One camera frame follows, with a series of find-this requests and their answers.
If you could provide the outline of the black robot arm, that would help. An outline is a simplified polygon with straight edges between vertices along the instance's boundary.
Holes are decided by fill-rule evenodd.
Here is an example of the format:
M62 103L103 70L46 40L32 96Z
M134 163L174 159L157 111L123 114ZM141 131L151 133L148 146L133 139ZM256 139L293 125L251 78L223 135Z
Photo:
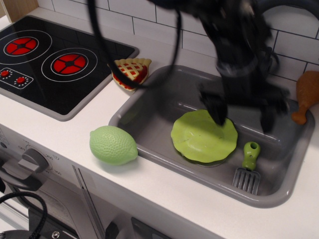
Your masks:
M198 18L215 46L220 85L200 86L201 101L218 125L228 106L255 107L260 123L270 132L276 113L286 113L288 92L267 81L277 57L265 42L270 29L254 0L157 0L157 6Z

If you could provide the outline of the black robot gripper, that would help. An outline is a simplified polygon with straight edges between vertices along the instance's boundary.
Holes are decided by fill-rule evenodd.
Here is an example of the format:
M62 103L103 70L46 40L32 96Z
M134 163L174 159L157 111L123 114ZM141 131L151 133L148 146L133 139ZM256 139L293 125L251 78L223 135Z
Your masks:
M270 132L276 112L289 110L289 91L273 85L261 77L236 79L216 77L199 84L201 100L218 125L224 125L229 105L261 108L260 124L263 132Z

